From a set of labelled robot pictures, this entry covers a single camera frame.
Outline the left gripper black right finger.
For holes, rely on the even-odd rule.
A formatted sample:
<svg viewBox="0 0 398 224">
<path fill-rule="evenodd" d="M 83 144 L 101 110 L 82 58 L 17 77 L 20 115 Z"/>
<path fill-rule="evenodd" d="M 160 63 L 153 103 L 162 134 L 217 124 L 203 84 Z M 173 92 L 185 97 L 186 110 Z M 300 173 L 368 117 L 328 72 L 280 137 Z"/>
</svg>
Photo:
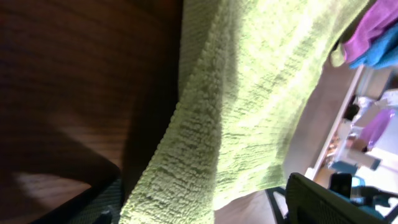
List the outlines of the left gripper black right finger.
<svg viewBox="0 0 398 224">
<path fill-rule="evenodd" d="M 386 224 L 376 215 L 318 185 L 299 173 L 292 173 L 285 188 L 289 221 L 293 224 Z"/>
</svg>

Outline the light green cloth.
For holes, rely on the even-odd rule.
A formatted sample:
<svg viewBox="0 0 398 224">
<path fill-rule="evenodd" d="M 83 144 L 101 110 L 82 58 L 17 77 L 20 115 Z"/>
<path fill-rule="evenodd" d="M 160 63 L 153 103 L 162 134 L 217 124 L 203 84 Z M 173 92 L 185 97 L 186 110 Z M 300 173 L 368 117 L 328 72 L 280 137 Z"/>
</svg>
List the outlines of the light green cloth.
<svg viewBox="0 0 398 224">
<path fill-rule="evenodd" d="M 285 183 L 283 163 L 334 44 L 363 0 L 185 1 L 169 126 L 121 223 L 213 223 Z"/>
</svg>

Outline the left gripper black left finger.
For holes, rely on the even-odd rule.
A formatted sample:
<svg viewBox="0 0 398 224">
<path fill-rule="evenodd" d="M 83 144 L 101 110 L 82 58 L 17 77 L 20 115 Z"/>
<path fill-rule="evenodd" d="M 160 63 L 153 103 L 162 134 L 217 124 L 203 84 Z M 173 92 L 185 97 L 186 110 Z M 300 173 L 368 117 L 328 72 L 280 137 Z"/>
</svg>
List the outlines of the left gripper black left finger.
<svg viewBox="0 0 398 224">
<path fill-rule="evenodd" d="M 31 224 L 118 224 L 122 207 L 120 177 L 95 185 Z"/>
</svg>

